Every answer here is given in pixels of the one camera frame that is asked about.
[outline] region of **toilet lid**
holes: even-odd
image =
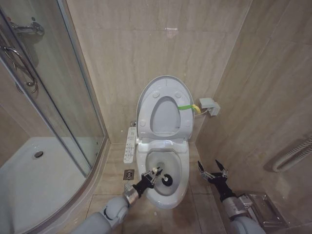
[[[193,130],[193,98],[185,84],[173,76],[153,79],[143,90],[136,109],[137,135],[142,139],[187,140]]]

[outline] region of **chrome handle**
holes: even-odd
[[[27,82],[26,85],[29,86],[29,87],[32,87],[32,86],[35,87],[31,91],[31,93],[33,94],[35,91],[38,90],[38,82],[37,82],[36,78],[31,74],[30,69],[29,69],[27,63],[25,63],[23,56],[16,49],[14,49],[12,47],[4,46],[3,49],[4,49],[5,52],[13,52],[14,54],[16,54],[19,57],[19,59],[21,60],[21,62],[24,65],[24,67],[20,66],[19,64],[17,64],[17,65],[32,80],[32,82]],[[5,54],[11,59],[11,61],[13,62],[14,68],[16,69],[17,67],[16,67],[16,64],[15,64],[14,60],[7,53],[5,53]]]

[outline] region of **toilet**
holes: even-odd
[[[160,76],[143,90],[136,110],[136,162],[142,173],[160,167],[172,178],[166,186],[158,178],[147,198],[157,207],[172,209],[184,198],[189,180],[189,145],[193,130],[193,98],[185,84],[173,76]]]

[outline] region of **shower drain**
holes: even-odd
[[[43,155],[43,151],[38,151],[34,154],[33,159],[38,159]]]
[[[133,180],[135,177],[134,169],[125,170],[123,173],[123,180]]]

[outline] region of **shower enclosure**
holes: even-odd
[[[64,0],[0,0],[0,234],[36,230],[107,139]]]

